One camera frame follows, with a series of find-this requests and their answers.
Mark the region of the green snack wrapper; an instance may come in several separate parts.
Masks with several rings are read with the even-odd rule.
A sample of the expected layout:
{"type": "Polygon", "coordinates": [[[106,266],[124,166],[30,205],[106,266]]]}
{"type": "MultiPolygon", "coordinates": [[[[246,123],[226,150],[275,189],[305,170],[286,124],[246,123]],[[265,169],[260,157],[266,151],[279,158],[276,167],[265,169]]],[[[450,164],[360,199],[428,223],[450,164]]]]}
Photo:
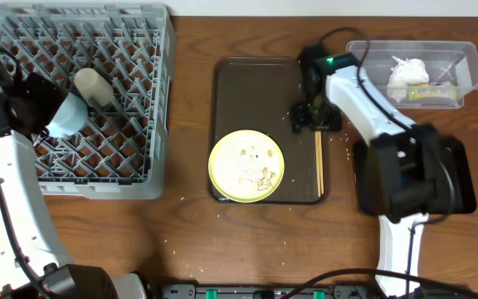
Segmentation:
{"type": "Polygon", "coordinates": [[[447,101],[458,99],[456,85],[451,81],[419,83],[410,85],[407,90],[407,99],[410,101],[440,98],[447,101]]]}

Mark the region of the white tissue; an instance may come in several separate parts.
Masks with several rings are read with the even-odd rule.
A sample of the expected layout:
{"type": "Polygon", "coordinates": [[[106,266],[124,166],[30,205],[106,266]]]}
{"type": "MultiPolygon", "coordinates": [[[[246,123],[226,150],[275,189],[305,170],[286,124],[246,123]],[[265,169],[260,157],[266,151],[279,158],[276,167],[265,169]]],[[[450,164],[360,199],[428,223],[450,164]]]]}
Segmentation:
{"type": "Polygon", "coordinates": [[[392,56],[397,63],[391,69],[392,73],[388,79],[388,96],[396,102],[401,102],[407,97],[409,86],[419,85],[429,82],[425,63],[420,59],[400,59],[392,56]]]}

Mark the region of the dark brown serving tray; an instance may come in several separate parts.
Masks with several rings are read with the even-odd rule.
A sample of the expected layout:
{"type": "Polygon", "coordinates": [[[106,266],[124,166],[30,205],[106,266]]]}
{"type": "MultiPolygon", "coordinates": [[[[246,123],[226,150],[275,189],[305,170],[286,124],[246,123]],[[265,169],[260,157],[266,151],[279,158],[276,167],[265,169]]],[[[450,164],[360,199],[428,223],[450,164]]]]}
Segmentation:
{"type": "Polygon", "coordinates": [[[260,204],[315,205],[327,199],[329,147],[323,146],[324,194],[317,192],[315,133],[291,129],[290,108],[304,99],[298,62],[277,57],[228,57],[214,69],[209,147],[236,130],[269,135],[280,147],[285,173],[277,190],[260,204]]]}

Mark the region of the cream plastic cup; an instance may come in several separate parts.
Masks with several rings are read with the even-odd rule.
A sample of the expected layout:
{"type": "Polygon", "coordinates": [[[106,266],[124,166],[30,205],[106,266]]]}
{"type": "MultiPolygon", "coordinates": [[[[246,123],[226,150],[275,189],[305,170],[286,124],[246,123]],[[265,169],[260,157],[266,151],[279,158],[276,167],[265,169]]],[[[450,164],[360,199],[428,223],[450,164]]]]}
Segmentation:
{"type": "Polygon", "coordinates": [[[114,99],[112,85],[92,68],[82,68],[74,76],[74,84],[87,104],[106,106],[114,99]]]}

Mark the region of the light blue bowl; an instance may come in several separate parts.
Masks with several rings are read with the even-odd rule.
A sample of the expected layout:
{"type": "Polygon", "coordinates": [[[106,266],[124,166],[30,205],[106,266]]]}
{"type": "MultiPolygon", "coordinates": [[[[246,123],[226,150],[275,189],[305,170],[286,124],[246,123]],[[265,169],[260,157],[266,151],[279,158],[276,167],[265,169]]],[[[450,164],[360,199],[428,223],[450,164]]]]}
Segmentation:
{"type": "Polygon", "coordinates": [[[66,138],[76,134],[86,123],[87,105],[78,96],[69,93],[46,127],[52,138],[66,138]]]}

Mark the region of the yellow plate with crumbs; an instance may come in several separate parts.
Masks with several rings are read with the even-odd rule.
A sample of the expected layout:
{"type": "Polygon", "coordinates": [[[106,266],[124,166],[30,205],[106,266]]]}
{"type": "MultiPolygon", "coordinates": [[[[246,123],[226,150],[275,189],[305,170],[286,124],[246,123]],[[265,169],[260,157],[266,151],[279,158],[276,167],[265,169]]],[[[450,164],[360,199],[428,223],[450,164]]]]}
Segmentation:
{"type": "Polygon", "coordinates": [[[279,145],[256,130],[237,130],[212,148],[208,174],[225,199],[255,203],[273,194],[283,180],[285,159],[279,145]]]}

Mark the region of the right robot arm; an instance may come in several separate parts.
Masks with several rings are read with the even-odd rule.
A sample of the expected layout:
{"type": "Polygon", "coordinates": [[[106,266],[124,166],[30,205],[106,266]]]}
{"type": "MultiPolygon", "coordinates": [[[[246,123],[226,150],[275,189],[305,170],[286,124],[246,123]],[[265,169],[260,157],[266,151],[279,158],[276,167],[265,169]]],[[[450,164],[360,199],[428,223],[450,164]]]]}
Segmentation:
{"type": "Polygon", "coordinates": [[[362,143],[354,153],[358,200],[379,217],[380,256],[375,276],[386,297],[409,296],[417,275],[423,229],[456,205],[454,174],[442,159],[433,125],[418,125],[397,110],[367,78],[362,57],[330,55],[323,44],[298,56],[305,101],[292,106],[300,133],[339,131],[347,117],[362,143]]]}

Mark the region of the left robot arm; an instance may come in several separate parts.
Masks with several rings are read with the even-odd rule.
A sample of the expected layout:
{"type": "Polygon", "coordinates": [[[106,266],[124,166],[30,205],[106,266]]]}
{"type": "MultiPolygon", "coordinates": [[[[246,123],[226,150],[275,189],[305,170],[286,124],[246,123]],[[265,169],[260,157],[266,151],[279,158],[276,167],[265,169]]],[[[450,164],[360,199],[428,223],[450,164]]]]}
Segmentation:
{"type": "Polygon", "coordinates": [[[0,136],[0,289],[4,298],[145,298],[134,273],[112,279],[75,265],[61,243],[33,167],[32,143],[0,136]]]}

